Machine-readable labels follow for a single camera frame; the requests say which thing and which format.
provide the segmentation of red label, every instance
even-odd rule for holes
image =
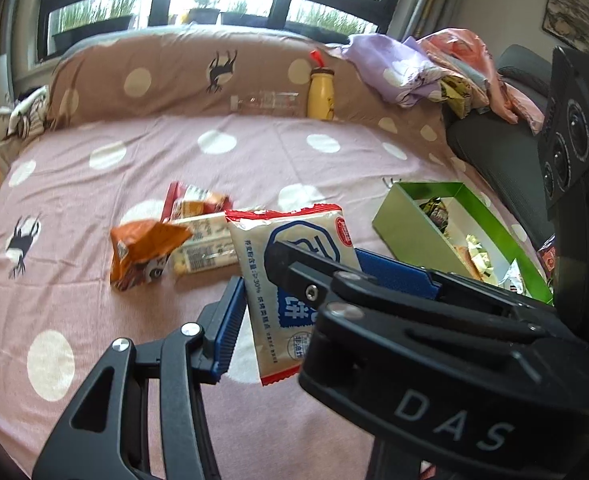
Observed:
[[[335,221],[335,227],[337,228],[337,233],[339,234],[341,242],[346,247],[352,247],[352,240],[350,239],[350,233],[348,233],[348,226],[346,225],[346,221],[344,220],[343,216],[337,218]]]

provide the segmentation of pink cloth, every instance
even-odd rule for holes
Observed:
[[[421,38],[419,44],[427,50],[437,48],[482,73],[488,78],[488,98],[492,111],[511,124],[516,124],[520,116],[528,122],[533,133],[539,133],[543,125],[543,113],[524,93],[501,79],[492,54],[475,33],[465,28],[445,28]]]

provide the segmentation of plant pot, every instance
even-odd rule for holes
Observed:
[[[350,40],[345,34],[335,32],[329,28],[316,27],[314,25],[307,25],[306,23],[286,22],[284,27],[290,32],[296,32],[306,38],[311,38],[321,43],[341,43],[348,44]]]
[[[88,23],[87,25],[81,25],[81,27],[64,30],[53,35],[54,48],[58,54],[62,54],[75,43],[85,40],[85,38],[96,36],[97,34],[127,30],[134,25],[134,18],[134,14],[126,14],[125,16],[110,18],[96,23]]]
[[[190,9],[188,12],[188,23],[197,22],[203,25],[214,25],[219,17],[221,9]]]
[[[222,25],[240,25],[241,27],[266,27],[267,16],[257,14],[242,14],[241,12],[222,12]]]

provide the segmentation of camera lens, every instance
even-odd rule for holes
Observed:
[[[553,163],[559,176],[559,186],[565,189],[570,181],[571,168],[565,142],[563,142],[563,137],[559,133],[557,133],[555,145],[553,146]]]
[[[548,198],[552,198],[555,191],[555,178],[548,163],[543,167],[543,185],[545,186],[545,192],[548,193]]]
[[[571,137],[572,149],[582,162],[588,155],[588,127],[586,118],[577,101],[568,101],[568,132]]]

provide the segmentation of clothing pile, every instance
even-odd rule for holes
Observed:
[[[402,108],[427,98],[447,102],[460,119],[472,110],[492,110],[511,124],[525,119],[535,134],[543,125],[541,111],[501,79],[486,45],[469,30],[446,28],[403,43],[382,34],[355,34],[341,56],[385,101]]]

